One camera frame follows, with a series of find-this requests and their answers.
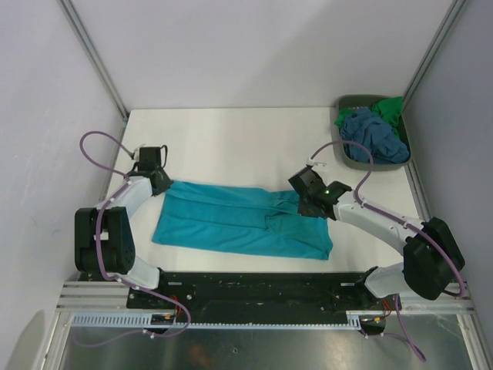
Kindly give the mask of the teal t-shirt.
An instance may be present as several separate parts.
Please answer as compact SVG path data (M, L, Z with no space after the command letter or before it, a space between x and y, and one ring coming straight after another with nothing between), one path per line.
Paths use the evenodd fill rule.
M328 222L299 214L293 190L176 181L165 193L155 244L224 253L328 260Z

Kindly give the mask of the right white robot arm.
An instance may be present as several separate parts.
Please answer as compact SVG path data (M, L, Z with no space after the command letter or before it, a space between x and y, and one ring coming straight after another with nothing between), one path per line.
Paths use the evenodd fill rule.
M314 166L295 173L289 183L300 197L303 216L331 219L352 225L394 248L403 261L373 267L356 283L356 302L373 309L391 294L413 292L429 301L448 293L457 281L459 295L465 291L460 271L464 258L448 225L433 217L429 221L406 217L369 201L339 181L325 184Z

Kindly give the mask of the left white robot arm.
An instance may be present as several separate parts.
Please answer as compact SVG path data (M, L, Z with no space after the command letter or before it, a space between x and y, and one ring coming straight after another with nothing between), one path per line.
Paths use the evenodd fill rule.
M137 256L130 219L173 184L165 171L167 157L166 145L140 147L120 187L96 206L75 212L77 270L145 288L143 298L154 308L169 302L170 289L159 282L159 268Z

